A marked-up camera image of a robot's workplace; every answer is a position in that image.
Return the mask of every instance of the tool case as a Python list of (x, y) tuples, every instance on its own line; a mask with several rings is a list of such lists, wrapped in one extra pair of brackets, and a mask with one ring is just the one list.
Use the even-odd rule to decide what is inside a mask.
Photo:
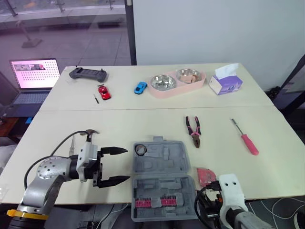
[[(137, 145), (146, 147), (144, 155), (136, 154)], [(186, 174), (190, 166), (183, 142), (155, 136), (133, 148), (133, 221), (196, 219), (194, 180)]]

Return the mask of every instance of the red toy car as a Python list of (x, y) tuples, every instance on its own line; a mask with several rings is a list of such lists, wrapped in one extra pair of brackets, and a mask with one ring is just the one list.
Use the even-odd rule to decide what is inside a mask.
[(103, 84), (99, 85), (99, 93), (101, 94), (101, 97), (103, 100), (107, 100), (111, 98), (111, 95), (107, 89), (107, 87), (105, 87)]

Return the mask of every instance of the black game controller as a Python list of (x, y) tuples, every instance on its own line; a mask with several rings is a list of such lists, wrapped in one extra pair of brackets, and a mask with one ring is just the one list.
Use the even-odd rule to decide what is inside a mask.
[(77, 78), (86, 78), (86, 79), (92, 79), (92, 80), (97, 80), (98, 82), (104, 82), (107, 73), (103, 69), (100, 71), (98, 70), (92, 70), (92, 69), (84, 69), (81, 67), (77, 67), (69, 73), (69, 76), (72, 79), (77, 79)]

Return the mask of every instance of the laptop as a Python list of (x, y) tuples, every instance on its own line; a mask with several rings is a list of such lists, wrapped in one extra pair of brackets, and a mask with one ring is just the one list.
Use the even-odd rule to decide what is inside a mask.
[(10, 60), (20, 93), (2, 117), (34, 117), (60, 73), (56, 59)]

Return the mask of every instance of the blue toy car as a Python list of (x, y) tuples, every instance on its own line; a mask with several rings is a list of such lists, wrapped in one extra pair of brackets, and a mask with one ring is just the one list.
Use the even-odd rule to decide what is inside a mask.
[(134, 89), (134, 93), (142, 94), (146, 87), (147, 87), (147, 83), (139, 82), (138, 86)]

